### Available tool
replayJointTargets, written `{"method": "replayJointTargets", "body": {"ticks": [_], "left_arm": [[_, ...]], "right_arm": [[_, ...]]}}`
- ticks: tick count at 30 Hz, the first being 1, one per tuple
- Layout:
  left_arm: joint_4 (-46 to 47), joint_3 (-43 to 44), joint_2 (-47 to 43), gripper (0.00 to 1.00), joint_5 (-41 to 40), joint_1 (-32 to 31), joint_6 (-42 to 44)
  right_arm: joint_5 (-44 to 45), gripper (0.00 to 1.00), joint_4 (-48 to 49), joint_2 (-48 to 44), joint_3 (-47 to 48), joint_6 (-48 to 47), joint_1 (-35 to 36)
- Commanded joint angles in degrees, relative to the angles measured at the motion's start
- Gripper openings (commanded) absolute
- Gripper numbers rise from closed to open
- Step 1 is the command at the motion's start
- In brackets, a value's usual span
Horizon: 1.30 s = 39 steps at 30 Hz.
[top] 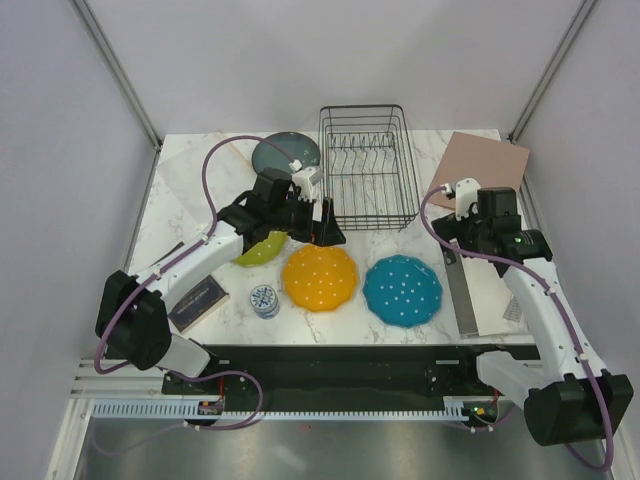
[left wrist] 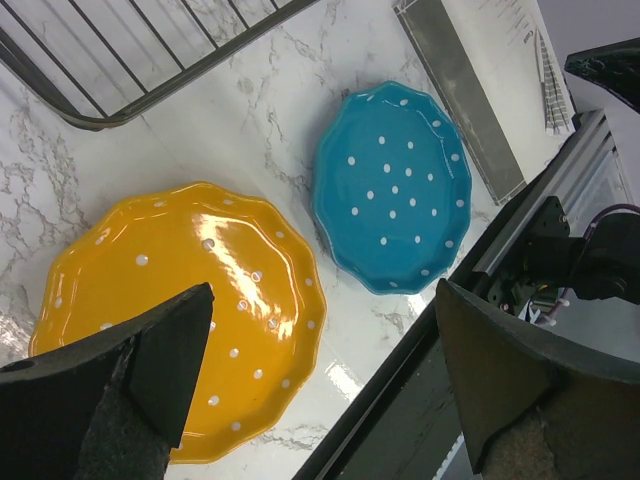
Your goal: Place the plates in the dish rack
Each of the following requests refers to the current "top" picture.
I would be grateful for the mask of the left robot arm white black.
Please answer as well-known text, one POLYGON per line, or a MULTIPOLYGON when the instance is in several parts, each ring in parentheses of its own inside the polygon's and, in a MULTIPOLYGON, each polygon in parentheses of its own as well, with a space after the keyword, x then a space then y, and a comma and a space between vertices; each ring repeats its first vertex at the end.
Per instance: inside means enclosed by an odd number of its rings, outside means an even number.
POLYGON ((101 358, 105 351, 115 351, 141 371, 157 367, 184 376, 198 393, 215 389, 218 367, 202 346, 171 331, 170 311, 216 269, 273 231, 320 247, 344 244, 332 200, 317 195, 322 177, 317 167, 292 175, 267 168, 252 189, 223 208, 191 241, 135 275, 110 275, 96 321, 100 342, 95 370, 106 373, 101 358))

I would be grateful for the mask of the blue polka dot plate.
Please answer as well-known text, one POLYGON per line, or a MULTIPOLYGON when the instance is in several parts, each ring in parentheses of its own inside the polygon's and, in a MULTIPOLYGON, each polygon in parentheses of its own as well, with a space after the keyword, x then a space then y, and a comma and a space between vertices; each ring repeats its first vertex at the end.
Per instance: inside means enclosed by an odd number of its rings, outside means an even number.
POLYGON ((368 309, 383 323, 404 329, 429 323, 440 311, 443 288, 433 269, 415 257, 377 261, 362 288, 368 309))

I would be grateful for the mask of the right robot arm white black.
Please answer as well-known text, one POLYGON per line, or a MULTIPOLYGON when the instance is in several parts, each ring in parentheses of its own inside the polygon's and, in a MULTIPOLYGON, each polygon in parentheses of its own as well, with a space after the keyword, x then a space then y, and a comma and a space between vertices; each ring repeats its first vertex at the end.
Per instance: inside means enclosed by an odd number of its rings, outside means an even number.
POLYGON ((517 301, 542 363, 533 372, 494 350, 458 368, 458 381, 477 394, 493 387, 524 414, 541 446, 603 440, 608 446, 633 398, 624 374, 613 374, 591 347, 561 288, 544 235, 526 230, 511 187, 483 188, 467 178, 431 192, 455 203, 453 213, 423 222, 447 265, 485 260, 517 301))

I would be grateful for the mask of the orange polka dot plate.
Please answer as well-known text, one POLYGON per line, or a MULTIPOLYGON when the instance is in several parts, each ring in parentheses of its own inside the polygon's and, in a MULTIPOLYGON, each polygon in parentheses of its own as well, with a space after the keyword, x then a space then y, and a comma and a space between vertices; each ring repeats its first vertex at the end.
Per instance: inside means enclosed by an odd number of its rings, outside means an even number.
POLYGON ((281 277, 292 303, 310 312, 341 307, 352 299, 359 282, 356 263, 345 250, 313 245, 291 254, 281 277))

